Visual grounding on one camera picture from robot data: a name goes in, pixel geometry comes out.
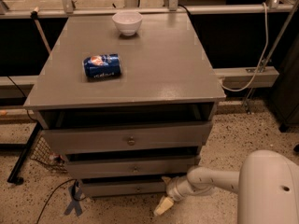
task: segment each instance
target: soda can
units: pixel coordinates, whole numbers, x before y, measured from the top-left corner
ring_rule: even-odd
[[[121,74],[121,63],[118,54],[88,57],[83,61],[83,66],[87,77],[101,78]]]

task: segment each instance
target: white cable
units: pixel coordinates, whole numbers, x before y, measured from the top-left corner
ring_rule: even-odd
[[[262,61],[262,59],[263,59],[264,52],[265,52],[265,50],[266,50],[267,47],[268,47],[268,39],[269,39],[269,37],[268,37],[269,35],[268,35],[267,6],[266,6],[265,3],[263,3],[263,8],[264,8],[265,45],[264,45],[264,48],[263,48],[263,53],[262,53],[262,55],[261,55],[261,57],[260,57],[260,60],[259,60],[259,62],[258,62],[258,64],[257,64],[257,66],[256,66],[255,72],[254,72],[254,74],[253,74],[251,80],[249,81],[249,83],[248,83],[245,87],[243,87],[243,88],[241,88],[241,89],[233,90],[233,89],[229,89],[229,88],[223,86],[223,84],[221,84],[221,86],[222,86],[225,90],[227,90],[227,91],[232,91],[232,92],[243,91],[244,89],[246,89],[246,88],[252,83],[253,79],[256,77],[256,74],[257,74],[258,71],[259,71],[259,67],[260,67],[261,61]]]

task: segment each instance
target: white robotic arm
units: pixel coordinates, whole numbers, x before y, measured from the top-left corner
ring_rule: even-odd
[[[240,172],[194,166],[187,175],[165,182],[167,196],[157,206],[156,216],[174,201],[207,195],[216,187],[238,194],[238,224],[299,223],[299,168],[273,151],[251,153]]]

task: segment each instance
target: terrazzo floor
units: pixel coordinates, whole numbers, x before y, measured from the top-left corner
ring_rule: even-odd
[[[257,149],[274,150],[299,163],[299,157],[292,152],[299,142],[298,129],[281,133],[264,100],[255,101],[252,111],[248,115],[240,105],[220,103],[211,135],[201,152],[201,165],[239,170],[243,160]],[[11,115],[8,111],[5,117],[0,117],[0,143],[24,142],[33,128],[34,124],[25,114]],[[11,154],[0,155],[0,223],[36,223],[50,194],[70,176],[51,172],[27,159],[20,173],[24,183],[10,187],[7,178],[17,159]],[[57,189],[39,223],[236,223],[237,196],[221,189],[216,189],[211,196],[188,197],[160,217],[155,217],[153,210],[163,194],[85,199],[80,202],[81,216],[77,217],[74,210],[65,216],[71,201],[67,188],[72,184]]]

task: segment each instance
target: table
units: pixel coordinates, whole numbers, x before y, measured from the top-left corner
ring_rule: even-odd
[[[143,14],[128,37],[111,18],[68,19],[24,107],[85,195],[164,191],[199,162],[225,94],[187,14]],[[121,76],[88,79],[83,59],[106,53]]]

